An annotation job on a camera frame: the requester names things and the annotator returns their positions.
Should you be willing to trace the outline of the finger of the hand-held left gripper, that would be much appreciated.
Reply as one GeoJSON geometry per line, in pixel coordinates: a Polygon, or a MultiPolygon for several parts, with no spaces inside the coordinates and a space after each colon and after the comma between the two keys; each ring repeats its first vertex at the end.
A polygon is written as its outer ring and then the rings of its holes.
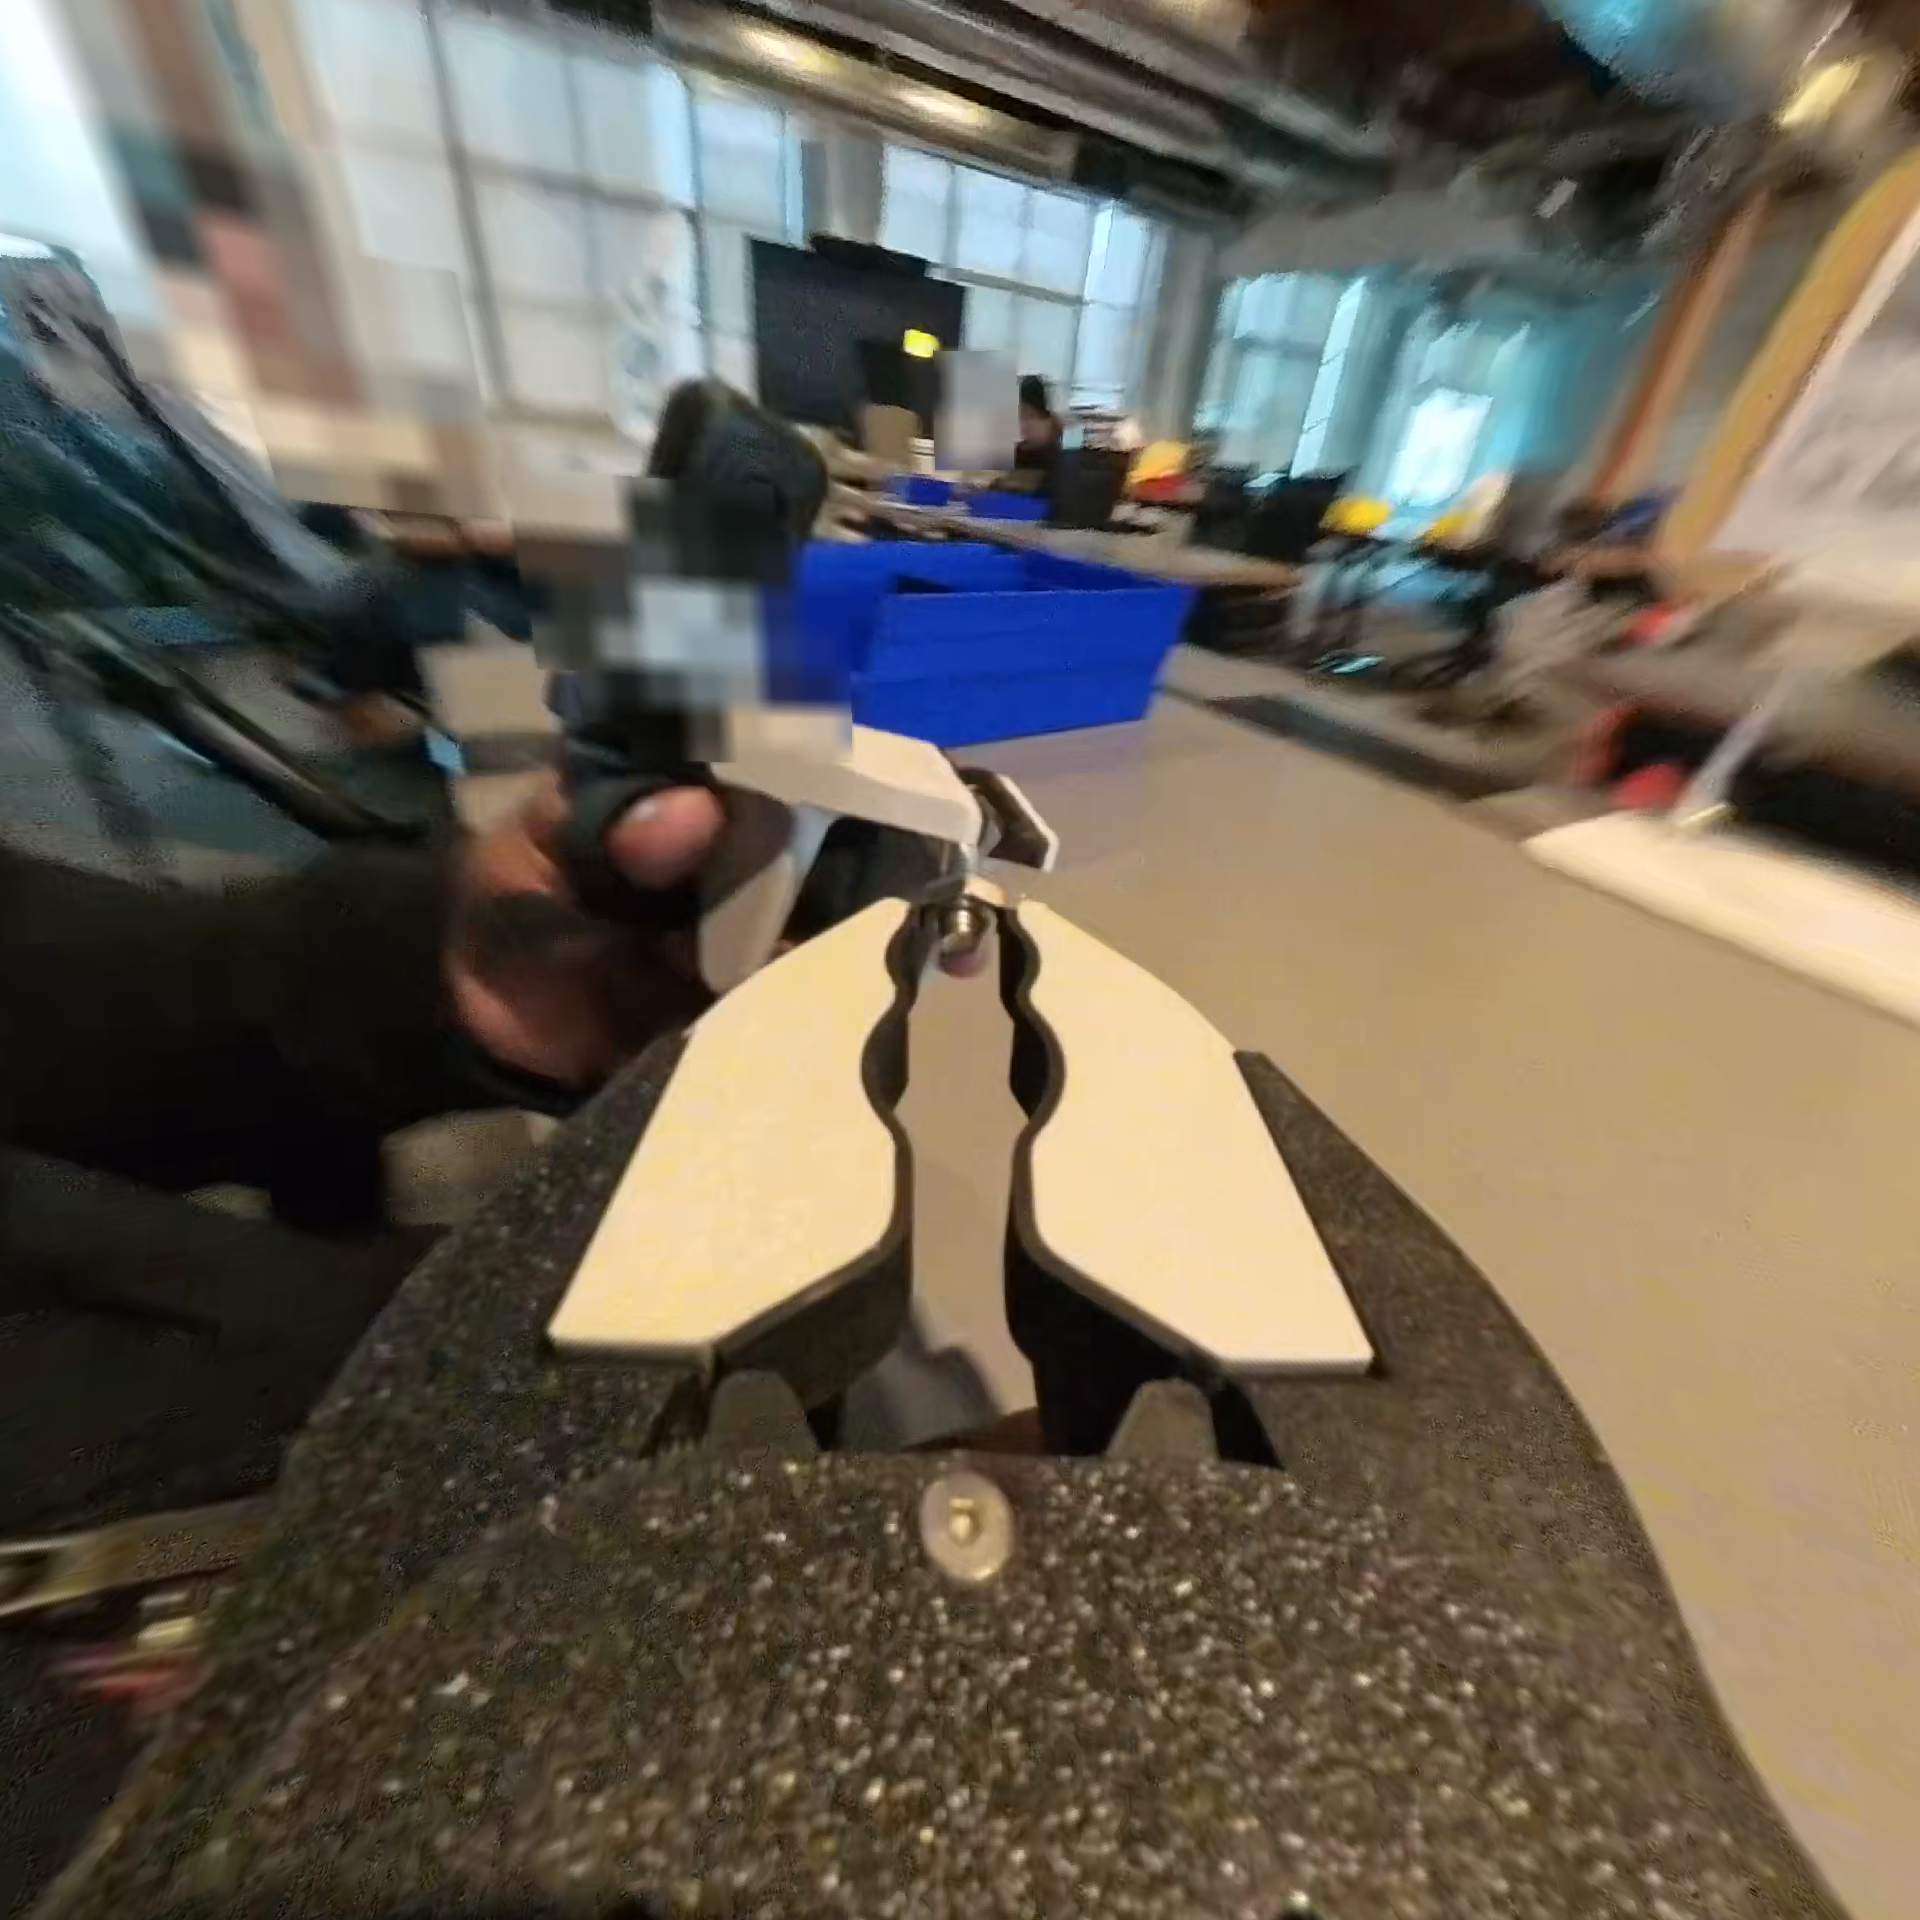
{"type": "Polygon", "coordinates": [[[1016,779],[995,770],[962,770],[962,784],[978,811],[975,864],[1031,872],[1056,868],[1062,837],[1016,779]]]}
{"type": "Polygon", "coordinates": [[[872,906],[951,901],[980,854],[975,789],[913,736],[852,727],[835,747],[759,744],[710,774],[727,815],[699,875],[697,962],[711,991],[872,906]]]}

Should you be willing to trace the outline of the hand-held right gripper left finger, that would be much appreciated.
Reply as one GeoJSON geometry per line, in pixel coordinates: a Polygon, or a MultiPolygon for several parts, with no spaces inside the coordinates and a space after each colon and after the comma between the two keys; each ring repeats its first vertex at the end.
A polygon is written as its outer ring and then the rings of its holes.
{"type": "Polygon", "coordinates": [[[716,1374],[873,1263],[900,1219],[898,1093],[872,1044],[905,1005],[920,912],[872,902],[686,1035],[548,1322],[570,1358],[716,1374]]]}

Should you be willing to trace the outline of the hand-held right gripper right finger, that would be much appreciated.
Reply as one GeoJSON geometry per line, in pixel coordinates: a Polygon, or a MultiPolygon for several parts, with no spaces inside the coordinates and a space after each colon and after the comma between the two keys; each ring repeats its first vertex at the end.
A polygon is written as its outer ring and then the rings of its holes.
{"type": "Polygon", "coordinates": [[[1226,1375],[1366,1375],[1376,1347],[1234,1044],[1044,902],[1007,922],[1040,1043],[1025,1223],[1064,1282],[1226,1375]]]}

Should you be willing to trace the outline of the steel bolt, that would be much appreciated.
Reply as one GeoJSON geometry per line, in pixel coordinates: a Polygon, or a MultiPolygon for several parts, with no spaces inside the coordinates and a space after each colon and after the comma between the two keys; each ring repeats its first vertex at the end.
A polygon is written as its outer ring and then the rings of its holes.
{"type": "Polygon", "coordinates": [[[987,967],[1000,936],[1007,893],[971,856],[954,854],[922,901],[927,967],[975,979],[987,967]]]}

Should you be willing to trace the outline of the blue plastic bin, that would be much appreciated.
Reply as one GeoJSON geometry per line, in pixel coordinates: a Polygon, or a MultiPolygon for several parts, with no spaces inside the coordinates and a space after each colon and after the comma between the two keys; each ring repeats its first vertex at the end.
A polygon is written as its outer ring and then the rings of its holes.
{"type": "Polygon", "coordinates": [[[1198,589],[980,541],[814,541],[767,599],[764,686],[943,749],[1146,718],[1198,589]]]}

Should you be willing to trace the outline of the person's left forearm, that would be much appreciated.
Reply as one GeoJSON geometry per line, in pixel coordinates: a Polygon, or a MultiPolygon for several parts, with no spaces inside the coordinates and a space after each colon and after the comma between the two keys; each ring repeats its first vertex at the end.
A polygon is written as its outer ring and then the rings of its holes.
{"type": "Polygon", "coordinates": [[[426,1119],[570,1112],[457,1012],[455,885],[422,848],[182,888],[4,846],[4,1159],[308,1195],[426,1119]]]}

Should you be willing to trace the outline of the person's left hand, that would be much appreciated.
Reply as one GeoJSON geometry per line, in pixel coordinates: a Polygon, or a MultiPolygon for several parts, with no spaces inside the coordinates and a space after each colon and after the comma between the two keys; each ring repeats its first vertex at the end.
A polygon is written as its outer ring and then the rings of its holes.
{"type": "Polygon", "coordinates": [[[599,918],[571,891],[558,774],[470,832],[454,877],[446,947],[451,1007],[498,1070],[592,1093],[656,1040],[696,1022],[713,995],[691,935],[599,918]]]}

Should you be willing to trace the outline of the black computer monitor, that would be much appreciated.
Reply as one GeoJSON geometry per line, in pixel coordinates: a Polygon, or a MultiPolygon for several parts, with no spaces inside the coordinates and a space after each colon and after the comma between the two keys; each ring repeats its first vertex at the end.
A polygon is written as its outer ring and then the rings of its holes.
{"type": "Polygon", "coordinates": [[[795,426],[856,435],[867,406],[930,435],[943,355],[966,343],[967,288],[920,255],[819,232],[809,247],[755,238],[752,367],[759,405],[795,426]]]}

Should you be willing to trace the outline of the white poster stand base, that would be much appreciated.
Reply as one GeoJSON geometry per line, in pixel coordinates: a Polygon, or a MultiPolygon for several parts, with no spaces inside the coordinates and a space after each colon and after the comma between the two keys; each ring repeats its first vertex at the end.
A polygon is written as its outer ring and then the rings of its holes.
{"type": "Polygon", "coordinates": [[[1611,811],[1536,832],[1542,868],[1918,1027],[1918,893],[1732,828],[1611,811]]]}

